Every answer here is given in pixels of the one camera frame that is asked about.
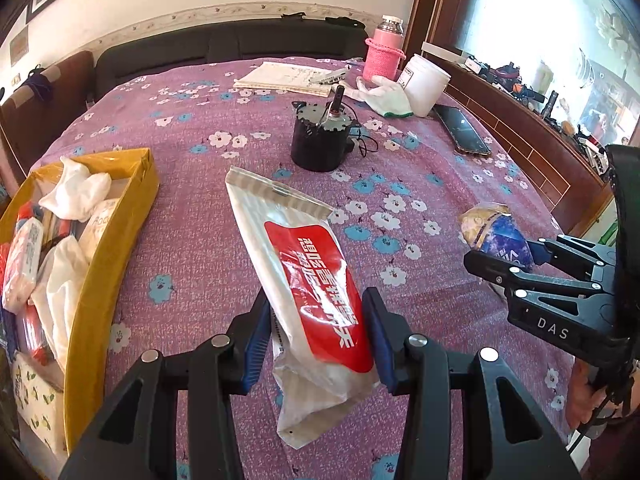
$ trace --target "pink thermos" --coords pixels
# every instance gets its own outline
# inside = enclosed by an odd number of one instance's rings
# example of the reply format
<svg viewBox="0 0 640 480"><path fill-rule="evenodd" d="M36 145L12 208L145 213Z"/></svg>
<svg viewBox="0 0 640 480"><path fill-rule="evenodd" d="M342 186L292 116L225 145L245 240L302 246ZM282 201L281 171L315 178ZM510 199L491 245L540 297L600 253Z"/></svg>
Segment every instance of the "pink thermos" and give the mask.
<svg viewBox="0 0 640 480"><path fill-rule="evenodd" d="M382 16L382 20L373 38L366 39L369 51L362 76L367 81L375 75L395 81L398 64L406 58L402 51L402 20L395 16Z"/></svg>

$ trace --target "paper document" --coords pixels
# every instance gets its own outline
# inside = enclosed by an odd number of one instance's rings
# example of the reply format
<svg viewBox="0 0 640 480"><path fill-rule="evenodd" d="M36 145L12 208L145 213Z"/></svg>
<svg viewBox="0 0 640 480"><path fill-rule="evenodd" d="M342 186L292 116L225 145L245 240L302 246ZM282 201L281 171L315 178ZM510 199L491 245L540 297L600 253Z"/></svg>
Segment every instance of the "paper document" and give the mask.
<svg viewBox="0 0 640 480"><path fill-rule="evenodd" d="M329 97L331 85L311 83L309 80L316 75L325 75L331 72L325 68L265 61L243 78L236 80L234 88L288 90L301 94Z"/></svg>

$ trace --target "black headboard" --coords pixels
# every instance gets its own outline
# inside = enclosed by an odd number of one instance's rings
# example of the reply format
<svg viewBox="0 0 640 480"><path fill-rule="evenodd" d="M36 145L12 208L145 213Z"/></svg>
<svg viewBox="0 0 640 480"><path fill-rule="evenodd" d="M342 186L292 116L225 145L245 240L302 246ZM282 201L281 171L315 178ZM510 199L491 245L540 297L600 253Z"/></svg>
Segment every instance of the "black headboard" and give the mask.
<svg viewBox="0 0 640 480"><path fill-rule="evenodd" d="M362 26L294 17L211 23L182 28L107 49L95 66L95 99L128 80L175 68L258 57L366 56Z"/></svg>

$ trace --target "white tissue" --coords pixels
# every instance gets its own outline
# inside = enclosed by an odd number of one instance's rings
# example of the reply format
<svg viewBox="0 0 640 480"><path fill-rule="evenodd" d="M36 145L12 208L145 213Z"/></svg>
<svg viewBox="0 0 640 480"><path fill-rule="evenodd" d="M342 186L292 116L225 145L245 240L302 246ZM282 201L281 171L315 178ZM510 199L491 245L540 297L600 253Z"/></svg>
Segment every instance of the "white tissue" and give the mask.
<svg viewBox="0 0 640 480"><path fill-rule="evenodd" d="M108 173L91 174L84 164L66 156L61 156L60 161L64 169L59 182L38 204L63 220L86 222L97 203L107 196L111 177Z"/></svg>
<svg viewBox="0 0 640 480"><path fill-rule="evenodd" d="M47 254L31 294L47 343L62 371L66 369L69 338L88 270L78 241L68 236Z"/></svg>

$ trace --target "bed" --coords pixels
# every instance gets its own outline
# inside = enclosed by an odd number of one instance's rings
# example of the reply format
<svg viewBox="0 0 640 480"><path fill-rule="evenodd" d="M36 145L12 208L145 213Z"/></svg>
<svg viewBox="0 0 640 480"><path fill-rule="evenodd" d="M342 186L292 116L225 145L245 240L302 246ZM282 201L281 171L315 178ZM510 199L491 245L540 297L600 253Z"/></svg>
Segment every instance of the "bed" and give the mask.
<svg viewBox="0 0 640 480"><path fill-rule="evenodd" d="M344 62L291 57L335 70ZM149 146L161 186L132 254L111 329L106 393L148 348L193 349L249 309L260 287L231 211L224 177L231 165L268 176L335 207L330 221L360 290L376 286L389 310L417 332L459 351L500 351L566 437L564 400L572 359L511 326L504 300L466 273L458 216L479 202L511 208L530 238L560 229L517 165L466 110L492 149L480 160L456 154L434 120L384 119L353 105L380 145L355 150L337 171L310 173L289 156L291 102L322 98L234 89L261 60L174 68L107 92L36 164L61 155ZM362 64L353 62L350 78ZM460 106L443 94L440 102ZM282 394L265 360L248 397L233 398L244 471L252 479L391 479L406 399L384 388L342 424L300 450L276 435ZM460 412L453 410L452 470L462 470ZM178 478L188 478L186 403L178 405Z"/></svg>

